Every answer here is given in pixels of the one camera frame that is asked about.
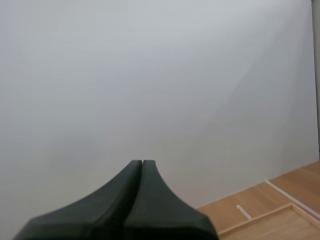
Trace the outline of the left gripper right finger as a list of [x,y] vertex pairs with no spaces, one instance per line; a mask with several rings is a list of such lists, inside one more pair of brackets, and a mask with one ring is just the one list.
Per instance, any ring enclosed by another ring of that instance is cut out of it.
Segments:
[[139,189],[124,226],[126,240],[217,240],[210,219],[167,186],[154,160],[144,160]]

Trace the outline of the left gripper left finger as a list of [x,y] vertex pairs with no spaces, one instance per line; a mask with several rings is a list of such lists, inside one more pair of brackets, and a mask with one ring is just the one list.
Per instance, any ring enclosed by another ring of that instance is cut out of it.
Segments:
[[108,183],[88,196],[32,218],[14,239],[117,239],[138,193],[141,168],[141,160],[132,160]]

